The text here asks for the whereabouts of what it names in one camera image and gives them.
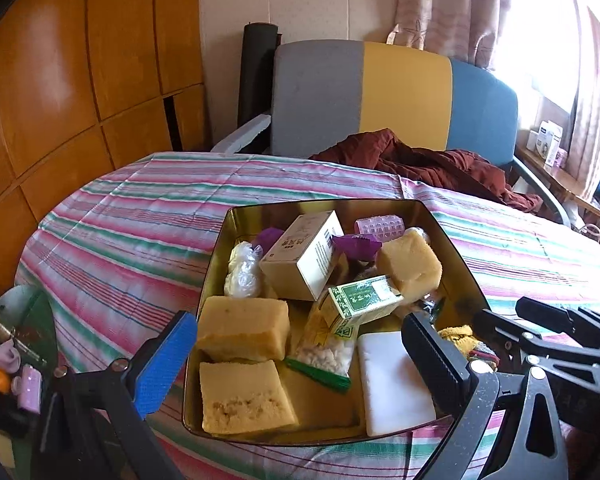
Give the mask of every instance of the purple wrapper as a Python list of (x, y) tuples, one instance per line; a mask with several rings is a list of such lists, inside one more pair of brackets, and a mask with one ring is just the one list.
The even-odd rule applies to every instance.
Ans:
[(333, 245), (342, 251), (351, 260), (361, 262), (372, 262), (376, 259), (376, 253), (382, 247), (372, 234), (332, 236)]
[(267, 254), (270, 248), (273, 247), (273, 244), (276, 243), (284, 233), (285, 232), (282, 229), (267, 227), (264, 231), (260, 231), (260, 234), (258, 234), (256, 239), (251, 243), (251, 247), (256, 248), (257, 246), (260, 246), (262, 247), (262, 254)]

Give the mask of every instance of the maroon cloth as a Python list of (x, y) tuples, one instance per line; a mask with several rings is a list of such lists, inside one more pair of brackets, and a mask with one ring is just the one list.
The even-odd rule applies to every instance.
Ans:
[(397, 174), (524, 212), (538, 211), (542, 204), (538, 195), (513, 192), (504, 171), (477, 153), (410, 148), (388, 128), (351, 135), (311, 159)]

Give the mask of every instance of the striped tablecloth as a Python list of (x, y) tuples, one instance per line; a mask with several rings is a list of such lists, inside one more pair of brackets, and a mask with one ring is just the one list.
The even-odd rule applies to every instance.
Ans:
[[(40, 222), (16, 281), (46, 289), (59, 347), (74, 368), (104, 368), (134, 354), (173, 312), (198, 304), (229, 208), (322, 198), (421, 200), (499, 314), (515, 317), (522, 295), (600, 311), (600, 246), (562, 225), (376, 171), (253, 155), (156, 153), (91, 182)], [(179, 377), (148, 420), (195, 479), (410, 478), (446, 431), (340, 446), (242, 446), (187, 433), (181, 403)], [(492, 418), (466, 478), (478, 476), (500, 417)]]

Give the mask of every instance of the metal tray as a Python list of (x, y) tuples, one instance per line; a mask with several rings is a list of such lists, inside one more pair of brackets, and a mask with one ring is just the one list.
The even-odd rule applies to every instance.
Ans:
[[(436, 321), (438, 330), (448, 326), (469, 324), (476, 312), (488, 308), (487, 301), (468, 267), (425, 205), (417, 200), (384, 199), (311, 200), (230, 209), (224, 218), (218, 241), (211, 255), (200, 295), (200, 305), (204, 304), (209, 296), (223, 294), (229, 255), (235, 244), (253, 239), (267, 227), (286, 229), (298, 215), (330, 210), (336, 211), (344, 232), (349, 234), (353, 233), (353, 225), (357, 219), (387, 214), (398, 215), (406, 227), (421, 227), (429, 234), (431, 247), (442, 263), (442, 282), (439, 290), (446, 297), (445, 305)], [(346, 280), (347, 275), (352, 272), (354, 269), (348, 269), (346, 259), (341, 258), (331, 281), (344, 283), (343, 280)], [(308, 301), (288, 301), (288, 304), (291, 338), (287, 353), (295, 348), (311, 308), (311, 303)], [(200, 311), (199, 306), (196, 316), (200, 316)], [(360, 327), (360, 335), (394, 330), (400, 330), (400, 322), (395, 316), (387, 316)], [(187, 360), (182, 423), (192, 434), (218, 438), (202, 430), (199, 369), (200, 362), (207, 360), (209, 359), (196, 348), (192, 350)], [(283, 386), (300, 420), (300, 429), (291, 432), (260, 433), (247, 437), (233, 436), (222, 440), (268, 446), (316, 446), (370, 440), (366, 436), (365, 409), (357, 353), (354, 354), (349, 370), (352, 385), (346, 394), (333, 392), (289, 369), (284, 363), (276, 365)]]

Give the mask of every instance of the curtain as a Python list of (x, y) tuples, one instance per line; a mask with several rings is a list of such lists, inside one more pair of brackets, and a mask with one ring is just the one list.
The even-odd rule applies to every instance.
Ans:
[(398, 0), (387, 43), (490, 65), (511, 0)]
[(600, 181), (600, 22), (588, 7), (580, 11), (580, 85), (566, 170), (591, 200)]

